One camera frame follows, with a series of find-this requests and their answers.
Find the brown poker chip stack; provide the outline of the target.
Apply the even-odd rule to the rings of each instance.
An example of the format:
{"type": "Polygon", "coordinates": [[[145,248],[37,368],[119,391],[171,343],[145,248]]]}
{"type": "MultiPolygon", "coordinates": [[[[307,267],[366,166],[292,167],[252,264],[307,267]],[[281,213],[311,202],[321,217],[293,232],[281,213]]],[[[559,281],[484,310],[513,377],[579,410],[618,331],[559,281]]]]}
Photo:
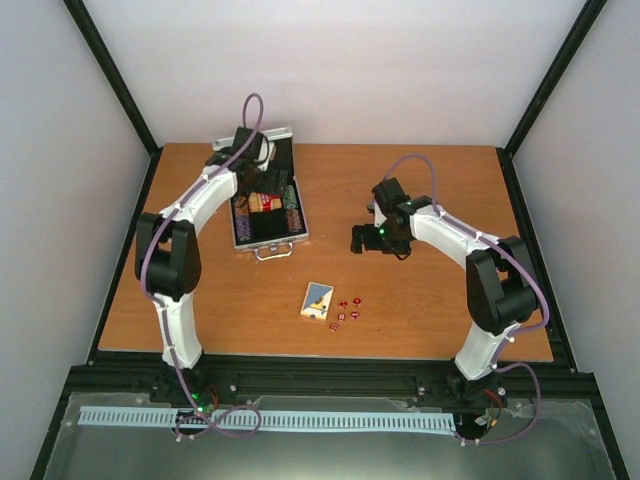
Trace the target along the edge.
{"type": "Polygon", "coordinates": [[[238,242],[247,242],[252,238],[250,217],[237,215],[235,217],[236,238],[238,242]]]}

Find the blue playing card box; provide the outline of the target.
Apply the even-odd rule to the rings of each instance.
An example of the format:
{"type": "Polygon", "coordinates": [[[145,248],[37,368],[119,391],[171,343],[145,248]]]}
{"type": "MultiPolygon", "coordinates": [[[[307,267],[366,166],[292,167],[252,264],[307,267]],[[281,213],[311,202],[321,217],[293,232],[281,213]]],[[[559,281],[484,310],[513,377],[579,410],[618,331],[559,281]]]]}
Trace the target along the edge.
{"type": "Polygon", "coordinates": [[[325,321],[333,293],[333,286],[310,282],[301,305],[300,315],[307,319],[325,321]]]}

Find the aluminium poker case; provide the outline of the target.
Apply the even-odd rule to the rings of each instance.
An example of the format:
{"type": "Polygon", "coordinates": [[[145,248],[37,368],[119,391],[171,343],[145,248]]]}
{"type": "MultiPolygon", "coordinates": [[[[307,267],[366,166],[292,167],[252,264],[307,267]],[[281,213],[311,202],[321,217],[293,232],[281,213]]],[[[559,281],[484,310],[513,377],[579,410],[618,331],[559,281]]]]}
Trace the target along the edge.
{"type": "MultiPolygon", "coordinates": [[[[268,169],[276,168],[289,172],[288,185],[293,185],[296,189],[299,202],[298,209],[303,216],[305,231],[298,235],[293,235],[288,232],[285,218],[287,209],[283,204],[283,207],[279,210],[264,213],[250,213],[252,238],[247,242],[237,241],[235,228],[235,217],[237,215],[234,212],[234,201],[238,196],[246,196],[249,198],[251,193],[242,191],[243,174],[251,167],[258,169],[249,161],[237,158],[228,167],[229,171],[236,174],[236,190],[233,196],[229,198],[233,244],[238,252],[253,252],[259,261],[289,256],[293,253],[294,243],[302,242],[309,237],[309,228],[307,226],[296,178],[293,133],[288,127],[266,130],[261,133],[273,141],[276,146],[275,156],[270,162],[268,169]]],[[[209,165],[219,166],[233,156],[231,155],[231,144],[234,135],[213,142],[214,155],[207,161],[209,165]]]]}

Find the black frame post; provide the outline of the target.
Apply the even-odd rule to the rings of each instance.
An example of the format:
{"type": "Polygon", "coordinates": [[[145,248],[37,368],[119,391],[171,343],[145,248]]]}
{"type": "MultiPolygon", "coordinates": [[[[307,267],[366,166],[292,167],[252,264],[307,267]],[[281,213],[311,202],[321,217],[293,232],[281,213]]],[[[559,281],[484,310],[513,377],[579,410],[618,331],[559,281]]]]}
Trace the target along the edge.
{"type": "Polygon", "coordinates": [[[516,156],[606,4],[607,0],[584,2],[504,147],[509,159],[516,156]]]}
{"type": "Polygon", "coordinates": [[[154,139],[85,2],[81,0],[63,0],[63,4],[111,87],[112,92],[121,105],[145,151],[149,156],[155,155],[160,150],[160,147],[154,139]]]}

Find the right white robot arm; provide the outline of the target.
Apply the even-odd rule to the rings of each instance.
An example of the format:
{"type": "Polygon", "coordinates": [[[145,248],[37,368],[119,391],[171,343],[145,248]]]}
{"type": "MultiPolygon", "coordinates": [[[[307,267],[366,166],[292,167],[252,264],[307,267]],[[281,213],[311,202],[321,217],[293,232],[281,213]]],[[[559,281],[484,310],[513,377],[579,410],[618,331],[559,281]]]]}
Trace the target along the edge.
{"type": "Polygon", "coordinates": [[[453,402],[475,400],[498,371],[506,346],[524,332],[543,329],[550,308],[538,283],[526,244],[475,229],[427,196],[400,196],[387,205],[373,201],[374,221],[355,225],[350,249],[380,251],[405,260],[412,242],[423,242],[465,272],[471,327],[453,358],[447,389],[453,402]]]}

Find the left black frame post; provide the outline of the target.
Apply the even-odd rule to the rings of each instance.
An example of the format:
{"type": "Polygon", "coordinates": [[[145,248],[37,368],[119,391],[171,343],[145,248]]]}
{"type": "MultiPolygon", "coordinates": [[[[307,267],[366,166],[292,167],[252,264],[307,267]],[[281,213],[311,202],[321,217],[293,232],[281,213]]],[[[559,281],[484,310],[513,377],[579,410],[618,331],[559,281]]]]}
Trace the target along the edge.
{"type": "Polygon", "coordinates": [[[63,4],[111,87],[112,92],[121,105],[145,151],[149,156],[155,155],[160,150],[160,147],[154,139],[85,2],[81,0],[63,0],[63,4]]]}

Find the orange poker chip stack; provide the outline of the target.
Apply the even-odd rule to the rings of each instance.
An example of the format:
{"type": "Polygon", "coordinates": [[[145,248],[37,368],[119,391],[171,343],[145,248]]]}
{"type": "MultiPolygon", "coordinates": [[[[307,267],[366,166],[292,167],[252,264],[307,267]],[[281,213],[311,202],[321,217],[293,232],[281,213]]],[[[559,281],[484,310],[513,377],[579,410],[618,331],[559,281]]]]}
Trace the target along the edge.
{"type": "Polygon", "coordinates": [[[234,201],[234,212],[237,216],[250,215],[250,203],[246,196],[238,196],[234,201]]]}

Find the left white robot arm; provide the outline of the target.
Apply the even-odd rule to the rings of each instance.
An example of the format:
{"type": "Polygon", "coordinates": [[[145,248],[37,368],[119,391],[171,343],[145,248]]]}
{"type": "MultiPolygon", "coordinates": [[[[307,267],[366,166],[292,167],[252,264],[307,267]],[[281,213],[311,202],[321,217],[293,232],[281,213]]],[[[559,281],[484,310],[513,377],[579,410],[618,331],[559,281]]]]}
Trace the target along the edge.
{"type": "Polygon", "coordinates": [[[193,368],[203,353],[194,314],[202,272],[198,236],[225,202],[238,200],[247,209],[251,194],[282,199],[288,187],[289,174],[282,169],[242,157],[232,163],[212,158],[177,200],[137,221],[135,276],[156,310],[162,358],[180,370],[172,388],[186,402],[201,400],[208,390],[207,376],[193,368]]]}

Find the green poker chip stack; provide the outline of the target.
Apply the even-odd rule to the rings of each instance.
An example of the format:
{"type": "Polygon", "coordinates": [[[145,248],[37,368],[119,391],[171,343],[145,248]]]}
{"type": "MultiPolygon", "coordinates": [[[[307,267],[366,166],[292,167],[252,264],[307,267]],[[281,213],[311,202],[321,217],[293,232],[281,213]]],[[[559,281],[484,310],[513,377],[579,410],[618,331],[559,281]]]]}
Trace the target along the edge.
{"type": "Polygon", "coordinates": [[[288,185],[283,194],[283,204],[287,210],[293,210],[299,208],[298,197],[296,189],[293,185],[288,185]]]}

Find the right black frame post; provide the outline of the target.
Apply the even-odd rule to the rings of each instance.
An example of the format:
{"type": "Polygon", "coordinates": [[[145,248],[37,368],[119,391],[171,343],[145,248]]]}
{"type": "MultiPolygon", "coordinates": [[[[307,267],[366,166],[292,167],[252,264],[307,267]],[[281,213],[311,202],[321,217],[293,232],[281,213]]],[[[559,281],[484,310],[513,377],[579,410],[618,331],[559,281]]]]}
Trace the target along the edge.
{"type": "Polygon", "coordinates": [[[509,159],[516,156],[606,4],[607,0],[584,2],[504,147],[509,159]]]}

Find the red playing card box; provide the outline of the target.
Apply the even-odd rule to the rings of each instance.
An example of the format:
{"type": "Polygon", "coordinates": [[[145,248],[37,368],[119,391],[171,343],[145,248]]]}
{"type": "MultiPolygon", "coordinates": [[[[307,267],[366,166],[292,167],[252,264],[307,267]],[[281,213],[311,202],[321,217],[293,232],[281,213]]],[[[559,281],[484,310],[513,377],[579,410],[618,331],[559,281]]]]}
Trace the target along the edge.
{"type": "Polygon", "coordinates": [[[283,201],[279,195],[253,192],[249,195],[248,206],[250,213],[264,213],[281,209],[283,201]]]}

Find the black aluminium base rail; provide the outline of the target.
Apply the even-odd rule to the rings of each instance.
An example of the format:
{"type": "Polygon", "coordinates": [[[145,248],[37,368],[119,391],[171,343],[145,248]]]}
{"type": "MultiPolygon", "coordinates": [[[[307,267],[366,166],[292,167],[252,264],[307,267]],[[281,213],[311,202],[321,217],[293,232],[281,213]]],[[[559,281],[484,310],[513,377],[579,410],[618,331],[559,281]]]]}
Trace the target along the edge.
{"type": "MultiPolygon", "coordinates": [[[[547,399],[593,399],[593,375],[563,364],[541,364],[496,374],[465,401],[455,400],[447,383],[453,366],[445,361],[356,360],[270,356],[204,355],[187,371],[196,394],[215,387],[222,403],[263,396],[382,397],[411,399],[418,406],[460,410],[488,403],[486,393],[504,388],[511,398],[533,399],[539,386],[547,399]]],[[[99,352],[88,364],[72,368],[63,387],[72,393],[143,393],[153,401],[184,405],[176,374],[149,353],[99,352]]]]}

